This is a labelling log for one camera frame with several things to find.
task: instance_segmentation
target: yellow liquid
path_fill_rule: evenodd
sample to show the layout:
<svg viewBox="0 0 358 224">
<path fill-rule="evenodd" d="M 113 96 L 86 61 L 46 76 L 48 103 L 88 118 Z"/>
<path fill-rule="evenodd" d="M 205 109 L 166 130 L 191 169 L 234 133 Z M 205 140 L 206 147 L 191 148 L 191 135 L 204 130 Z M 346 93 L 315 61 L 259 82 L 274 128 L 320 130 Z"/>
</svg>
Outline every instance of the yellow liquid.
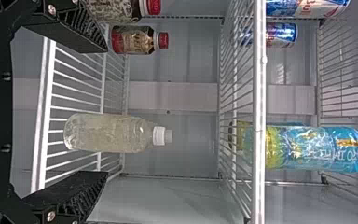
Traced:
<svg viewBox="0 0 358 224">
<path fill-rule="evenodd" d="M 65 124 L 63 139 L 69 149 L 137 153 L 152 142 L 153 125 L 122 115 L 75 114 Z"/>
</svg>

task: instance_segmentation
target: plastic water bottle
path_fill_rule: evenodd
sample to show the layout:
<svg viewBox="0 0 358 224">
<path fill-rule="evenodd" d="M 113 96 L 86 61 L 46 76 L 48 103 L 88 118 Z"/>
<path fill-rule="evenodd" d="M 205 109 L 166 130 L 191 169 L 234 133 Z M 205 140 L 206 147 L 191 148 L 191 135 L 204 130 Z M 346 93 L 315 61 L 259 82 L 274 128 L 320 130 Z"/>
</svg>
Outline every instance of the plastic water bottle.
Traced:
<svg viewBox="0 0 358 224">
<path fill-rule="evenodd" d="M 69 149 L 138 153 L 170 143 L 172 130 L 131 116 L 74 114 L 66 121 L 63 139 Z"/>
</svg>

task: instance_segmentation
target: shelf rail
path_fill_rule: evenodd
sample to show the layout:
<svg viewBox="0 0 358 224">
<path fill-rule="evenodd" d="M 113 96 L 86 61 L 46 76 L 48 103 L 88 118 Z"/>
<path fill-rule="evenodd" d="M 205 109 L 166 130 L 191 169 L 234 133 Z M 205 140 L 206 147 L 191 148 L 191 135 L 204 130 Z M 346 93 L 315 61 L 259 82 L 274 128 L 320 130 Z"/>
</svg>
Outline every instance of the shelf rail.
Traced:
<svg viewBox="0 0 358 224">
<path fill-rule="evenodd" d="M 246 220 L 264 224 L 266 2 L 230 1 L 220 35 L 219 176 Z M 243 123 L 250 146 L 243 146 Z M 251 179 L 249 182 L 239 180 Z"/>
<path fill-rule="evenodd" d="M 318 30 L 318 125 L 358 130 L 358 13 L 350 5 Z M 358 174 L 321 172 L 328 183 L 358 199 Z"/>
<path fill-rule="evenodd" d="M 109 26 L 102 29 L 108 40 Z M 63 141 L 65 122 L 75 113 L 128 112 L 129 57 L 116 55 L 107 42 L 107 53 L 79 54 L 44 38 L 31 192 L 80 170 L 105 171 L 109 179 L 124 170 L 124 154 L 68 150 Z"/>
</svg>

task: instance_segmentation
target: white bottle cap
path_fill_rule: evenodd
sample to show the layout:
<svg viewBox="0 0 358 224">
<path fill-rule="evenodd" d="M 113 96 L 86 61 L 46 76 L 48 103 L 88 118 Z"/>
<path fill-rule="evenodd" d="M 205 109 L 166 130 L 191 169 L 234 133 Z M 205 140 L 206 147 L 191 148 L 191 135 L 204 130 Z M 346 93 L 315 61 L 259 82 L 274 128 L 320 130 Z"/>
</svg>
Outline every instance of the white bottle cap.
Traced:
<svg viewBox="0 0 358 224">
<path fill-rule="evenodd" d="M 165 146 L 165 143 L 172 142 L 172 130 L 167 130 L 165 127 L 155 127 L 153 129 L 153 145 Z"/>
</svg>

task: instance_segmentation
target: screw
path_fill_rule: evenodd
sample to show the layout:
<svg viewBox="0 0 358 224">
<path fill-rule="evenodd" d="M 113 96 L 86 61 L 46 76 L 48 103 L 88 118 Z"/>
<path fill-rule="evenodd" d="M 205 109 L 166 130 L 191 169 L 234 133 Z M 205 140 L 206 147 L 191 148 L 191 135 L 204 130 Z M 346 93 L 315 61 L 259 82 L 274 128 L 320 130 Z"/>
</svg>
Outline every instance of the screw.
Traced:
<svg viewBox="0 0 358 224">
<path fill-rule="evenodd" d="M 4 81 L 11 81 L 11 72 L 4 72 L 4 73 L 2 74 L 2 79 L 3 79 Z"/>
<path fill-rule="evenodd" d="M 57 9 L 53 5 L 48 5 L 48 13 L 50 15 L 56 16 L 57 15 Z"/>
<path fill-rule="evenodd" d="M 11 151 L 11 144 L 4 144 L 1 146 L 1 152 L 9 153 Z"/>
<path fill-rule="evenodd" d="M 54 220 L 54 218 L 55 218 L 55 212 L 54 212 L 54 211 L 49 212 L 49 213 L 48 213 L 47 221 L 48 221 L 48 222 L 51 222 L 51 221 Z"/>
</svg>

